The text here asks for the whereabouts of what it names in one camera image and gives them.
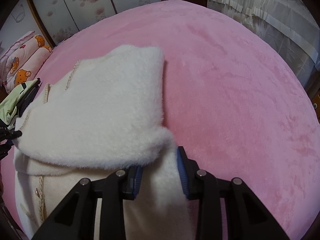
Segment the white fluffy cardigan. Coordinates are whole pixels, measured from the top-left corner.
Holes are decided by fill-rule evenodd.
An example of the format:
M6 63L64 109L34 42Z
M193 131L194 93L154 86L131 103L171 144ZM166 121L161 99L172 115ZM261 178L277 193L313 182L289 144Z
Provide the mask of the white fluffy cardigan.
M163 123L163 51L122 45L78 61L16 120L15 199L32 237L81 179L102 179L141 165L142 184L124 203L128 239L192 239L177 168L177 147Z

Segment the green and black folded garment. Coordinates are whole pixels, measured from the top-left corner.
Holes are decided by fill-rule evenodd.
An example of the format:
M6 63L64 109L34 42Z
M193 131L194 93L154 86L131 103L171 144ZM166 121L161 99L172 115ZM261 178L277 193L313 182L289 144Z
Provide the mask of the green and black folded garment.
M10 92L1 102L1 128L12 129L14 127L16 118L20 118L35 99L40 85L41 79L36 78L22 82Z

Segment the pink bear print quilt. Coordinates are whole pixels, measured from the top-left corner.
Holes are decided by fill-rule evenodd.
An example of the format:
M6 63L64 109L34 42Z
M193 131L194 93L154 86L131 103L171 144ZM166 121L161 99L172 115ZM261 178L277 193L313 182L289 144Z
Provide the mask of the pink bear print quilt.
M52 51L42 35L26 33L1 57L1 86L9 94L17 85L35 79Z

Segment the pink plush bed blanket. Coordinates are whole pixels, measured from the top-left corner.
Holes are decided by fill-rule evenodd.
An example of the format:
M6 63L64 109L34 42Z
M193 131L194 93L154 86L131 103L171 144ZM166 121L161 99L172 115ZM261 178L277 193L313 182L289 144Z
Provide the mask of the pink plush bed blanket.
M53 49L54 85L83 59L122 45L163 51L163 123L176 147L217 178L240 177L290 239L319 213L319 122L287 63L219 12L170 0L104 19Z

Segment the floral sliding wardrobe doors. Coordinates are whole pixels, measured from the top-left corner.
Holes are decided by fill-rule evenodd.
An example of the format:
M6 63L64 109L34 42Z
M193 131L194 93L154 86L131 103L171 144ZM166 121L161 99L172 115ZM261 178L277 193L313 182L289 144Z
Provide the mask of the floral sliding wardrobe doors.
M1 53L29 31L54 47L79 31L135 7L162 0L1 0Z

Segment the lace covered storage stack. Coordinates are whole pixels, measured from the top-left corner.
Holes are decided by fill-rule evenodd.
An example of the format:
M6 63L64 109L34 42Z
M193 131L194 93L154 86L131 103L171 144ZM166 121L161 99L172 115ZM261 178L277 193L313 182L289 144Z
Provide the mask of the lace covered storage stack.
M301 0L207 0L269 44L305 89L319 76L319 26Z

